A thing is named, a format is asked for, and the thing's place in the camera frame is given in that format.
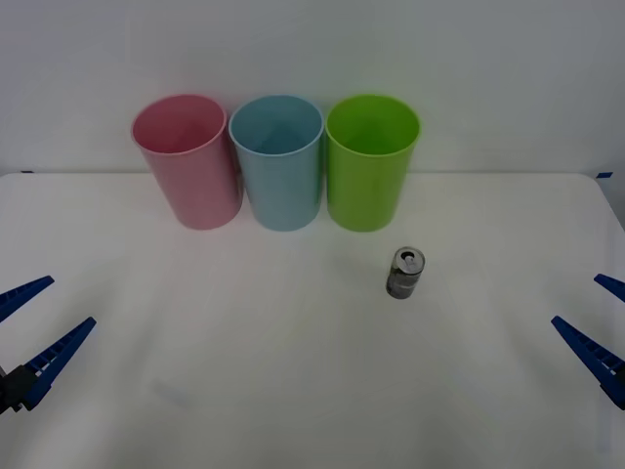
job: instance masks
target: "pink cup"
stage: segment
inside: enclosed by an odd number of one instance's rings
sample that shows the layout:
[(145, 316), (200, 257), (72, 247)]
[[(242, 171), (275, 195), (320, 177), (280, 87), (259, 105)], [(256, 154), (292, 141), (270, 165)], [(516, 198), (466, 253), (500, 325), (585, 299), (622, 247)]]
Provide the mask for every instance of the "pink cup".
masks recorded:
[(186, 227), (220, 227), (241, 208), (227, 122), (213, 100), (177, 95), (146, 107), (133, 123), (133, 140)]

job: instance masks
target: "white table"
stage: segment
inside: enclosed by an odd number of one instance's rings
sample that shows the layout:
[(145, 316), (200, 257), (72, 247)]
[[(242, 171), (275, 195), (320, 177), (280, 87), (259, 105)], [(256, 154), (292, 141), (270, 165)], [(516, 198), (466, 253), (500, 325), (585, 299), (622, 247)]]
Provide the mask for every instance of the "white table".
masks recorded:
[[(625, 414), (550, 325), (625, 356), (625, 235), (578, 175), (410, 175), (393, 223), (322, 207), (295, 233), (244, 203), (213, 232), (149, 175), (0, 179), (0, 291), (57, 281), (0, 325), (12, 369), (98, 325), (41, 405), (0, 417), (5, 469), (622, 468)], [(385, 291), (423, 250), (413, 296)]]

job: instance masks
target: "green cup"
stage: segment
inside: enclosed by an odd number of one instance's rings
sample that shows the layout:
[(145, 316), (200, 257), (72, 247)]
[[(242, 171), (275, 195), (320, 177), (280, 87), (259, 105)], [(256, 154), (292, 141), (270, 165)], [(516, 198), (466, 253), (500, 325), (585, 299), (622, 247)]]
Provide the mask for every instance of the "green cup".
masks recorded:
[(328, 211), (355, 232), (373, 232), (393, 219), (419, 118), (395, 98), (358, 95), (332, 108), (328, 134)]

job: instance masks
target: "white backdrop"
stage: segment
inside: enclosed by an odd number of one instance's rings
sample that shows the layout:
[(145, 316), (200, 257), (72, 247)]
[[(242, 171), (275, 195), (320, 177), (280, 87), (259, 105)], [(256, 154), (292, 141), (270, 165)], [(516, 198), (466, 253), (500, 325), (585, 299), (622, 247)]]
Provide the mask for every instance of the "white backdrop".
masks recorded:
[(134, 114), (201, 92), (407, 100), (418, 171), (611, 169), (618, 0), (0, 0), (0, 171), (144, 170)]

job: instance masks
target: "plastic cup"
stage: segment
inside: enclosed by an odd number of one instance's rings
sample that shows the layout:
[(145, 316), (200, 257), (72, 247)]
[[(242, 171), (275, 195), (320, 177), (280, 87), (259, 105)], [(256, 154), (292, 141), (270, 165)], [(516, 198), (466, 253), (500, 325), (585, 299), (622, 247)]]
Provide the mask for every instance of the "plastic cup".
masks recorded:
[(310, 223), (321, 200), (319, 109), (295, 96), (265, 96), (232, 115), (229, 133), (256, 219), (279, 232)]
[(390, 223), (419, 137), (419, 118), (405, 103), (358, 95), (328, 115), (328, 211), (336, 223), (372, 232)]
[(210, 98), (177, 95), (146, 107), (133, 123), (135, 143), (186, 227), (220, 227), (241, 207), (227, 122), (224, 109)]

